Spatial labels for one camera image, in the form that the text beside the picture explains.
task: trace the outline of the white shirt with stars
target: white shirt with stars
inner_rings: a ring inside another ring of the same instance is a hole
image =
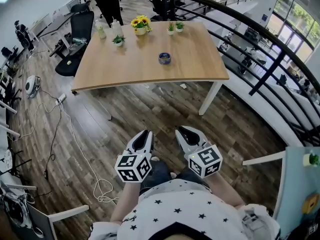
[[[121,225],[94,223],[89,240],[163,239],[175,234],[197,239],[250,239],[245,232],[242,217],[233,206],[198,183],[173,179],[142,194]]]

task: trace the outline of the potted plant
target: potted plant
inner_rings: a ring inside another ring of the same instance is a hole
[[[303,166],[314,166],[317,167],[320,164],[319,156],[317,154],[313,154],[312,152],[309,154],[305,154],[303,156]]]
[[[184,31],[184,28],[185,28],[185,24],[182,21],[179,21],[179,22],[175,23],[175,30],[178,33],[181,33],[182,31]]]
[[[131,26],[134,28],[134,33],[137,36],[144,35],[152,30],[150,27],[150,19],[144,15],[140,15],[133,19],[131,21]]]
[[[174,30],[175,30],[175,24],[170,21],[168,29],[166,30],[168,32],[168,35],[172,36],[174,34]]]
[[[120,47],[120,46],[122,46],[123,44],[124,44],[124,41],[125,41],[125,37],[122,37],[122,36],[116,36],[113,40],[112,40],[112,42],[114,43],[114,45],[115,46],[118,46],[118,47]]]

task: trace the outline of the black and white marker cube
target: black and white marker cube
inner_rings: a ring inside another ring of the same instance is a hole
[[[142,182],[151,171],[150,153],[119,155],[114,169],[123,182]]]
[[[218,172],[223,158],[216,145],[206,147],[188,156],[189,168],[202,179]]]

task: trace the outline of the plastic bottle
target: plastic bottle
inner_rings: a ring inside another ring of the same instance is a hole
[[[104,28],[98,19],[95,20],[95,28],[98,31],[100,39],[105,39],[107,37]]]
[[[113,22],[111,23],[112,32],[114,36],[124,37],[124,33],[122,32],[122,28],[120,25],[120,22],[117,21],[115,18],[113,19]]]

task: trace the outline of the power strip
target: power strip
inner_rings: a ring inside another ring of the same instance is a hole
[[[61,104],[65,99],[67,98],[67,96],[63,93],[58,100],[55,101],[55,104],[58,106],[59,104]]]

